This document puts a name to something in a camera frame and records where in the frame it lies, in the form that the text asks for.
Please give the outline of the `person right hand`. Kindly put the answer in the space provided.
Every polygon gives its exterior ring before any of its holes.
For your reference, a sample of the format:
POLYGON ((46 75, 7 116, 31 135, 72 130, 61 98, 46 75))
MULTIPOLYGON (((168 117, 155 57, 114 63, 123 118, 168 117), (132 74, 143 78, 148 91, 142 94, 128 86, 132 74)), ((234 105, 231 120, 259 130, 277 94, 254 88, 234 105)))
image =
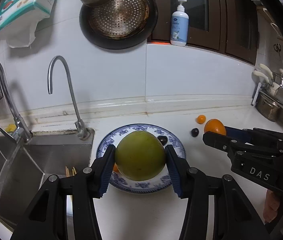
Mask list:
POLYGON ((265 220, 265 223, 270 223, 276 218, 279 206, 279 198, 274 194, 273 191, 267 190, 263 208, 263 218, 265 220))

